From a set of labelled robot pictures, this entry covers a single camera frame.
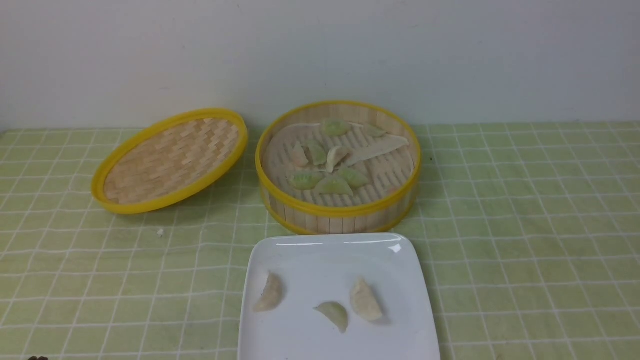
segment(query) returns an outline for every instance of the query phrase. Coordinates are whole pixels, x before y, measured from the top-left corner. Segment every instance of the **white plate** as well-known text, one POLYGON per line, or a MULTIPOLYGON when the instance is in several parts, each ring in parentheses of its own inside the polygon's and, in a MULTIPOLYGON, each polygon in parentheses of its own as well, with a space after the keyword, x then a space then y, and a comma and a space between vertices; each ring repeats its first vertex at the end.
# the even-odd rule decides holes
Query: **white plate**
POLYGON ((398 234, 285 236, 253 249, 244 284, 238 360, 439 360, 429 294, 409 240, 398 234), (268 272, 285 295, 269 312, 254 313, 268 272), (385 318, 371 324, 349 303, 362 275, 385 318), (313 307, 340 302, 349 314, 344 334, 313 307))

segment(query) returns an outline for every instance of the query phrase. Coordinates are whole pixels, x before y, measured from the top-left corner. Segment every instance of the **white wall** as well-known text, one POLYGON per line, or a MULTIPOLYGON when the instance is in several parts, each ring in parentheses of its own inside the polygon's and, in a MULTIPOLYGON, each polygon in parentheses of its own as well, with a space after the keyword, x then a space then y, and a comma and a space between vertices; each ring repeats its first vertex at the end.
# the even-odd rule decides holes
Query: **white wall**
POLYGON ((0 124, 268 124, 322 99, 413 123, 640 119, 639 0, 0 0, 0 124))

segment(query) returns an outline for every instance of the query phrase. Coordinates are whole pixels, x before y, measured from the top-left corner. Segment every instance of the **yellow rim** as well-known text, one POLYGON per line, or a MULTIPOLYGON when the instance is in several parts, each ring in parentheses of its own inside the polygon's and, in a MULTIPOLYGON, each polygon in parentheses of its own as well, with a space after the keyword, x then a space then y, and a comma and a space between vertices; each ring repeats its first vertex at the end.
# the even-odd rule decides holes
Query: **yellow rim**
MULTIPOLYGON (((267 211, 269 212, 271 217, 273 217, 285 229, 289 230, 292 233, 296 233, 298 235, 318 235, 319 234, 319 233, 313 233, 307 229, 304 229, 302 227, 298 227, 286 222, 280 215, 276 214, 276 212, 273 211, 273 209, 271 209, 270 205, 267 204, 267 202, 265 201, 263 192, 260 192, 260 197, 262 197, 262 201, 264 202, 264 207, 267 208, 267 211)), ((399 217, 395 218, 389 224, 375 229, 374 231, 368 231, 368 233, 385 233, 391 230, 397 224, 400 224, 400 222, 402 222, 402 220, 407 216, 407 214, 409 214, 409 211, 411 211, 411 208, 413 207, 413 204, 415 203, 416 198, 417 196, 414 196, 411 198, 411 201, 409 202, 409 206, 407 207, 406 210, 403 211, 402 214, 400 214, 399 217)))
POLYGON ((415 136, 415 133, 413 132, 411 127, 404 120, 400 119, 399 117, 397 117, 392 112, 386 109, 379 108, 377 106, 367 104, 364 102, 357 102, 357 101, 321 101, 321 102, 314 102, 312 104, 300 106, 299 108, 295 108, 287 112, 286 114, 282 115, 280 118, 278 118, 278 120, 274 121, 274 123, 272 123, 265 130, 265 132, 263 132, 262 136, 260 137, 260 141, 258 141, 258 147, 255 150, 255 168, 256 168, 256 171, 258 172, 258 178, 260 179, 260 182, 267 189, 267 191, 271 195, 273 195, 276 199, 278 199, 280 202, 283 202, 284 204, 294 209, 301 210, 310 215, 315 215, 318 217, 357 217, 357 216, 375 213, 376 211, 387 208, 391 204, 399 201, 400 198, 402 198, 405 194, 407 194, 411 190, 411 188, 414 186, 414 184, 418 181, 418 176, 420 174, 421 161, 422 161, 422 154, 420 152, 420 143, 418 142, 418 138, 415 136), (284 119, 286 119, 289 115, 307 108, 314 108, 316 106, 328 105, 328 104, 347 104, 347 105, 363 106, 365 108, 370 108, 376 111, 383 112, 387 114, 389 117, 392 117, 393 119, 398 121, 404 127, 407 133, 409 133, 409 135, 413 140, 413 143, 417 147, 417 161, 415 164, 415 170, 409 177, 409 180, 402 187, 400 187, 400 189, 396 191, 396 193, 388 197, 385 197, 384 199, 374 201, 370 204, 348 206, 345 208, 333 208, 330 206, 320 206, 320 205, 310 204, 308 202, 295 199, 294 197, 291 197, 290 195, 287 195, 282 190, 278 189, 278 187, 275 186, 271 182, 271 180, 269 180, 264 170, 262 169, 262 163, 260 158, 260 149, 262 148, 262 144, 265 142, 266 135, 271 133, 273 128, 276 125, 278 125, 280 122, 284 121, 284 119))
POLYGON ((115 149, 102 162, 102 164, 100 164, 98 170, 96 170, 91 183, 91 193, 95 200, 99 202, 105 209, 118 214, 138 214, 165 208, 169 205, 175 204, 176 202, 187 199, 192 195, 195 195, 207 186, 211 185, 215 180, 218 180, 222 175, 226 174, 227 171, 229 171, 229 169, 238 161, 240 156, 242 156, 242 153, 246 149, 247 141, 248 132, 246 130, 244 120, 239 114, 231 110, 210 108, 178 114, 174 117, 170 117, 164 121, 158 122, 157 124, 154 124, 153 126, 150 126, 143 131, 140 131, 138 134, 115 149), (133 150, 140 143, 171 127, 193 120, 209 118, 228 120, 236 125, 239 129, 239 138, 236 148, 231 152, 229 157, 225 161, 223 161, 222 164, 220 164, 220 166, 209 172, 207 175, 201 177, 195 183, 157 199, 139 202, 137 204, 117 204, 107 199, 104 194, 104 181, 106 180, 107 175, 109 174, 111 169, 129 151, 133 150))

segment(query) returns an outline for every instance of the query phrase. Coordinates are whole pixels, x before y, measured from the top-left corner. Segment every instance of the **dumpling wrapper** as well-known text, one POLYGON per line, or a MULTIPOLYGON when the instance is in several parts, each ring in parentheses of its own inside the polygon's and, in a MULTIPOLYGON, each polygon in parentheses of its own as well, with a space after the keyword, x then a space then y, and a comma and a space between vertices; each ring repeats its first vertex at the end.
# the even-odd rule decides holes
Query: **dumpling wrapper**
POLYGON ((261 311, 273 310, 280 305, 281 301, 282 281, 279 276, 273 272, 269 272, 267 283, 264 286, 260 299, 255 303, 255 305, 253 305, 253 311, 258 313, 261 311))
POLYGON ((315 166, 326 163, 326 151, 319 141, 309 139, 305 142, 305 147, 308 149, 309 158, 315 166))
POLYGON ((359 161, 377 158, 378 156, 388 154, 406 145, 409 145, 409 140, 402 136, 385 136, 370 146, 355 149, 351 156, 344 161, 344 166, 350 167, 359 161))
POLYGON ((306 167, 309 164, 305 150, 300 142, 296 142, 296 145, 294 145, 291 151, 291 161, 293 165, 297 167, 306 167))
POLYGON ((289 184, 296 190, 311 190, 315 188, 324 174, 318 171, 296 171, 289 176, 289 184))
POLYGON ((322 179, 316 186, 316 191, 327 195, 349 195, 353 196, 353 190, 347 181, 337 175, 328 176, 322 179))
POLYGON ((369 178, 365 174, 349 167, 343 167, 335 174, 343 178, 353 190, 369 184, 369 178))
POLYGON ((349 326, 349 316, 347 315, 347 311, 344 309, 344 306, 340 305, 338 302, 323 302, 322 304, 314 307, 314 310, 325 315, 325 317, 338 328, 338 331, 340 331, 341 334, 344 334, 347 331, 347 326, 349 326))
POLYGON ((353 312, 359 317, 368 322, 376 321, 382 317, 382 310, 376 296, 362 276, 356 280, 349 297, 353 312))
POLYGON ((326 136, 342 136, 351 130, 351 124, 336 118, 323 119, 320 130, 326 136))
POLYGON ((372 138, 379 138, 386 134, 385 130, 380 129, 377 126, 373 126, 371 124, 364 124, 364 133, 371 136, 372 138))
POLYGON ((338 165, 350 152, 351 150, 349 150, 348 147, 340 145, 332 147, 326 155, 326 171, 331 174, 335 169, 335 166, 338 165))

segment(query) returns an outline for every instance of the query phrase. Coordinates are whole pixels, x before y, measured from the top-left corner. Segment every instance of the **bamboo steamer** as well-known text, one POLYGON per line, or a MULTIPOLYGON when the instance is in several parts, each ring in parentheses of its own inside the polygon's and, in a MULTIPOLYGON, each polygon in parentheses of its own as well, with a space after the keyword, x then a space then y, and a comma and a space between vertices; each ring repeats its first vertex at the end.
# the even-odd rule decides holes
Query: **bamboo steamer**
POLYGON ((271 216, 297 234, 350 234, 388 231, 409 212, 417 196, 420 145, 411 127, 382 108, 353 101, 325 101, 282 115, 262 134, 255 153, 260 195, 271 216), (352 124, 344 136, 327 137, 319 130, 325 118, 352 124), (383 138, 364 133, 363 124, 387 131, 383 138), (354 165, 367 172, 371 183, 354 196, 319 195, 293 189, 287 176, 294 167, 290 151, 297 141, 315 138, 326 150, 335 145, 361 149, 401 137, 407 144, 388 154, 354 165))
POLYGON ((96 170, 92 195, 105 209, 137 214, 175 204, 211 185, 241 157, 242 117, 189 111, 158 122, 115 149, 96 170))

